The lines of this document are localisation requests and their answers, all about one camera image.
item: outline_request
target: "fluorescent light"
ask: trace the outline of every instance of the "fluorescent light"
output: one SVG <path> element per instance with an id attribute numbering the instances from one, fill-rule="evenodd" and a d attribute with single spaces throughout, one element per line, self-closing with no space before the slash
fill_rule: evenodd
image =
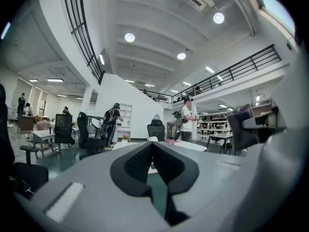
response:
<path id="1" fill-rule="evenodd" d="M 4 30 L 3 30 L 2 34 L 1 34 L 1 39 L 2 39 L 2 40 L 4 39 L 6 33 L 8 32 L 8 30 L 9 30 L 9 28 L 10 28 L 10 25 L 11 25 L 10 22 L 8 22 L 8 23 L 5 25 L 5 28 L 4 28 Z"/>
<path id="2" fill-rule="evenodd" d="M 104 63 L 104 59 L 103 59 L 102 54 L 100 54 L 100 60 L 101 60 L 101 63 L 104 65 L 105 63 Z"/>
<path id="3" fill-rule="evenodd" d="M 206 67 L 206 70 L 208 70 L 211 73 L 214 73 L 214 71 L 211 68 L 209 68 L 208 66 Z"/>
<path id="4" fill-rule="evenodd" d="M 213 16 L 213 20 L 217 24 L 221 24 L 224 22 L 224 15 L 222 13 L 215 13 Z"/>
<path id="5" fill-rule="evenodd" d="M 63 80 L 61 78 L 48 78 L 49 82 L 55 82 L 55 83 L 63 83 Z"/>
<path id="6" fill-rule="evenodd" d="M 184 59 L 186 58 L 186 54 L 183 53 L 183 52 L 181 52 L 181 53 L 179 53 L 179 54 L 177 55 L 177 58 L 178 58 L 179 60 L 184 60 Z"/>
<path id="7" fill-rule="evenodd" d="M 127 33 L 125 35 L 125 40 L 128 42 L 133 42 L 135 40 L 135 36 L 133 35 L 133 33 Z"/>

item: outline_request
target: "railing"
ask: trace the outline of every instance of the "railing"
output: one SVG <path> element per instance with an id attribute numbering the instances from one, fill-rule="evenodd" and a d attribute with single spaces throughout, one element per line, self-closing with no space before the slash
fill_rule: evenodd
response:
<path id="1" fill-rule="evenodd" d="M 147 95 L 149 98 L 153 99 L 156 102 L 163 102 L 172 104 L 172 96 L 171 95 L 165 95 L 157 92 L 152 91 L 146 91 L 145 95 Z"/>
<path id="2" fill-rule="evenodd" d="M 229 82 L 247 76 L 251 73 L 266 68 L 269 65 L 281 61 L 274 45 L 270 45 L 265 49 L 251 55 L 248 58 L 220 71 L 205 80 L 192 85 L 184 91 L 173 96 L 173 103 L 180 102 L 186 97 L 192 97 L 207 92 L 216 87 L 220 87 Z"/>
<path id="3" fill-rule="evenodd" d="M 85 19 L 84 2 L 83 0 L 64 0 L 64 2 L 70 21 L 71 34 L 80 48 L 87 67 L 89 67 L 94 77 L 98 80 L 98 83 L 101 84 L 105 71 L 100 68 L 91 44 Z"/>

